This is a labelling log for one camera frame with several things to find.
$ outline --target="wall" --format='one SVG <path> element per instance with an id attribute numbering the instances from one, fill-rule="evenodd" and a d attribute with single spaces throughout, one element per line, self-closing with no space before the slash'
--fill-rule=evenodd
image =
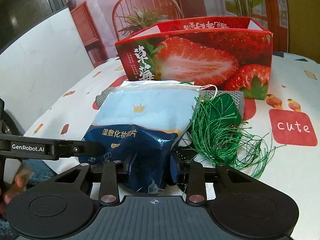
<path id="1" fill-rule="evenodd" d="M 289 52 L 320 63 L 320 0 L 287 0 Z"/>
<path id="2" fill-rule="evenodd" d="M 68 8 L 0 54 L 0 98 L 23 134 L 93 66 Z"/>

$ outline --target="blue package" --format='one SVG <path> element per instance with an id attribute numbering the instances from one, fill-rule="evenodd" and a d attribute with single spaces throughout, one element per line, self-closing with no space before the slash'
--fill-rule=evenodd
<path id="1" fill-rule="evenodd" d="M 107 96 L 84 141 L 100 142 L 98 158 L 79 157 L 80 163 L 102 164 L 134 156 L 128 188 L 148 193 L 160 185 L 170 150 L 190 125 L 195 98 L 201 90 L 180 84 L 118 87 Z"/>

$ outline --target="strawberry slice image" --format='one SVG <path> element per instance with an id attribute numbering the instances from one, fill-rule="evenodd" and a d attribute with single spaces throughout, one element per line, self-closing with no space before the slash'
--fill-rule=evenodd
<path id="1" fill-rule="evenodd" d="M 161 80 L 220 85 L 238 69 L 238 60 L 226 51 L 207 48 L 180 37 L 168 38 L 156 54 L 157 75 Z"/>
<path id="2" fill-rule="evenodd" d="M 270 71 L 270 67 L 258 64 L 243 66 L 227 81 L 224 90 L 240 90 L 245 98 L 264 100 L 268 91 Z"/>

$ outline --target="metal screw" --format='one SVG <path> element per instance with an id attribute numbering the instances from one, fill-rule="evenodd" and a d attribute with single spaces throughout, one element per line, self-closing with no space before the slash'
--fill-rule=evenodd
<path id="1" fill-rule="evenodd" d="M 202 201 L 204 201 L 204 196 L 201 195 L 191 195 L 189 197 L 189 200 L 193 203 L 200 203 Z"/>
<path id="2" fill-rule="evenodd" d="M 104 203 L 112 203 L 116 200 L 117 200 L 117 198 L 114 195 L 104 195 L 101 197 L 101 201 Z"/>

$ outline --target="round pad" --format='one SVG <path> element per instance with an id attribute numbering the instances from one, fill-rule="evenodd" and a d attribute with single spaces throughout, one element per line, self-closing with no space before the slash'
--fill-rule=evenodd
<path id="1" fill-rule="evenodd" d="M 277 207 L 276 204 L 268 198 L 250 196 L 240 200 L 239 208 L 249 216 L 263 218 L 273 214 Z"/>
<path id="2" fill-rule="evenodd" d="M 34 187 L 13 198 L 7 220 L 19 234 L 28 238 L 59 238 L 71 235 L 93 217 L 89 196 L 69 183 L 54 187 Z"/>
<path id="3" fill-rule="evenodd" d="M 44 196 L 31 202 L 29 210 L 39 217 L 53 217 L 59 215 L 67 207 L 67 202 L 57 196 Z"/>
<path id="4" fill-rule="evenodd" d="M 227 232 L 246 239 L 278 239 L 291 233 L 298 207 L 287 195 L 273 193 L 221 193 L 211 212 Z"/>

